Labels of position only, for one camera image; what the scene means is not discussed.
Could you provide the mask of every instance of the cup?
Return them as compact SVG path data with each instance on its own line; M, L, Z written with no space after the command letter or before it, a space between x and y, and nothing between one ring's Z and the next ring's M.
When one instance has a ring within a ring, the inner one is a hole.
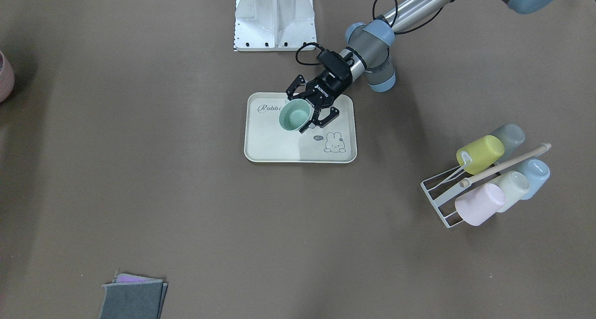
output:
M311 119L313 111L314 109L308 101L294 99L279 112L279 125L285 130L298 130Z
M503 173L501 176L489 181L489 183L500 187L505 193L505 205L497 211L498 213L509 210L511 206L530 191L530 181L520 172L513 170Z
M461 157L463 151L468 153L471 158L471 163L465 168L466 172L470 173L470 175L476 175L503 156L505 147L498 138L492 135L486 135L457 151L456 157L460 166L464 165L464 160Z
M4 101L13 90L14 71L6 56L0 52L0 102Z
M498 138L499 141L503 143L503 146L505 147L505 152L503 153L503 156L501 156L495 162L497 164L506 161L507 158L509 158L509 156L511 156L511 154L515 152L517 147L519 147L523 143L523 141L526 140L526 135L523 133L523 130L519 128L517 124L513 123L504 124L490 134Z
M486 183L455 199L455 210L472 226L481 225L504 205L505 193L493 183Z
M530 158L517 164L514 170L522 173L530 181L530 191L521 198L522 200L532 198L551 175L549 166L536 158Z

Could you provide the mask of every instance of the white tray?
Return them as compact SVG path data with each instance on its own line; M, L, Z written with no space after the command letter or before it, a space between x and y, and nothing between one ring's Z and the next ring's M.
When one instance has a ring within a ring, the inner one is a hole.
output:
M252 162L349 163L356 158L354 104L346 96L333 103L340 115L325 128L289 132L279 125L285 93L258 92L249 97L246 110L244 155ZM320 118L329 109L321 111Z

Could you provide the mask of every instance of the pink bowl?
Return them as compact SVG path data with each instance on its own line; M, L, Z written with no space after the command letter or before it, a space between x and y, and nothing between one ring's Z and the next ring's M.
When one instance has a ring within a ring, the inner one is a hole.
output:
M4 101L13 90L14 71L7 58L0 51L0 102Z

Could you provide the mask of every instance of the yellow cup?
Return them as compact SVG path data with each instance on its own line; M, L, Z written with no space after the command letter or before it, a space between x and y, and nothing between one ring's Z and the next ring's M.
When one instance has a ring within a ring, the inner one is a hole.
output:
M461 158L462 151L467 152L471 158L470 165L466 166L466 172L476 175L503 156L505 147L498 138L492 135L486 135L457 151L456 157L460 166L464 165L464 160Z

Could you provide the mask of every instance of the pink cup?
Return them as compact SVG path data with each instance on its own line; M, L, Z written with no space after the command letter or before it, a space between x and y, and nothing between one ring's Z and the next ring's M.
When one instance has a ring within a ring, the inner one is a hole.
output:
M0 102L4 101L13 90L14 71L7 58L0 52Z
M486 183L455 199L455 210L472 226L480 226L503 206L505 193L493 183Z

